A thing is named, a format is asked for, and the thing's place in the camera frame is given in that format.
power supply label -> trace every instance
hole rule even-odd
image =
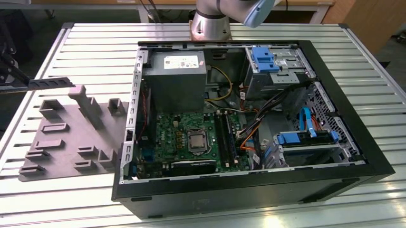
[[[164,57],[164,69],[199,68],[197,56]]]

wooden cabinet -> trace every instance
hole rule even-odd
[[[336,0],[323,23],[346,23],[372,54],[406,21],[406,0]]]

yellow wire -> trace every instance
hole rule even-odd
[[[219,101],[219,100],[221,100],[221,99],[224,99],[229,96],[231,91],[232,91],[232,83],[231,83],[231,80],[229,80],[228,76],[225,75],[225,73],[216,66],[211,66],[211,68],[216,69],[221,73],[221,75],[225,77],[225,79],[229,83],[229,90],[228,90],[228,93],[224,96],[217,97],[217,98],[204,99],[205,101]]]

aluminum extrusion table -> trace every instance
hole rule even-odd
[[[113,174],[17,180],[44,99],[71,104],[68,89],[28,92],[0,141],[0,227],[406,227],[406,95],[348,29],[338,25],[231,25],[233,40],[308,39],[396,174],[323,203],[140,221],[111,202]],[[187,24],[75,24],[61,29],[36,78],[68,76],[97,102],[128,101],[137,41],[187,40]]]

screw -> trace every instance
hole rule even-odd
[[[236,107],[236,104],[235,104],[233,101],[229,101],[229,102],[228,102],[228,105],[229,105],[231,107],[233,107],[233,108]]]

